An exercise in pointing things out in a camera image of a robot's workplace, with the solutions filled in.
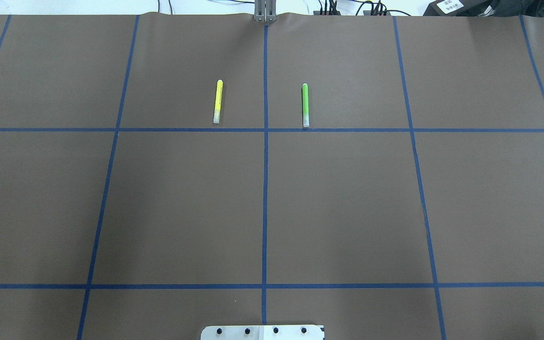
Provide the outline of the green highlighter marker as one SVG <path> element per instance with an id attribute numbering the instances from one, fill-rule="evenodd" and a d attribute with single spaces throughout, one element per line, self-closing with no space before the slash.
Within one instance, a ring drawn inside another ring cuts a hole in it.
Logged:
<path id="1" fill-rule="evenodd" d="M 301 86 L 301 104 L 302 104 L 302 127 L 310 127 L 309 119 L 309 85 L 307 83 Z"/>

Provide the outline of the yellow highlighter marker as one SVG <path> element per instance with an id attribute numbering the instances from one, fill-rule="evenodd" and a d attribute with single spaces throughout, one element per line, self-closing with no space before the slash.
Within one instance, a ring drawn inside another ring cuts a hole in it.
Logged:
<path id="1" fill-rule="evenodd" d="M 223 100 L 224 81 L 219 79 L 216 82 L 216 88 L 214 93 L 214 109 L 213 109 L 213 123 L 219 124 L 221 120 L 221 108 Z"/>

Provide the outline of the black plug cluster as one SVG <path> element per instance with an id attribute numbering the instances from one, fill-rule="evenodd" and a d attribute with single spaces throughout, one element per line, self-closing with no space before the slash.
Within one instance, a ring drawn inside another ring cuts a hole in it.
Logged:
<path id="1" fill-rule="evenodd" d="M 319 9 L 315 9 L 313 15 L 323 17 L 341 15 L 338 9 L 338 0 L 318 0 L 318 3 Z"/>
<path id="2" fill-rule="evenodd" d="M 369 5 L 368 11 L 364 10 L 363 15 L 369 17 L 384 17 L 388 15 L 389 8 L 382 2 L 382 0 L 365 0 L 362 5 Z"/>

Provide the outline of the black box with label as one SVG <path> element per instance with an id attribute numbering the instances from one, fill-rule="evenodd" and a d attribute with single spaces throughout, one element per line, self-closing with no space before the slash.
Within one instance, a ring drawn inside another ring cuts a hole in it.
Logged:
<path id="1" fill-rule="evenodd" d="M 490 17 L 495 0 L 435 0 L 428 4 L 424 17 Z"/>

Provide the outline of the aluminium frame post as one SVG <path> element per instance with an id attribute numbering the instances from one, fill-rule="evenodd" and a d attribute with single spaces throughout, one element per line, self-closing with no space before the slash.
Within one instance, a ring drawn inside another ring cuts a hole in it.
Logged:
<path id="1" fill-rule="evenodd" d="M 276 0 L 254 0 L 254 20 L 270 24 L 278 20 Z"/>

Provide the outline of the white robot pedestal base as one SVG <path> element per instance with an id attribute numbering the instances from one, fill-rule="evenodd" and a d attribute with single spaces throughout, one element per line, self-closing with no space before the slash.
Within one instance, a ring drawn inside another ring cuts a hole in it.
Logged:
<path id="1" fill-rule="evenodd" d="M 214 325 L 205 327 L 201 340 L 324 340 L 322 325 Z"/>

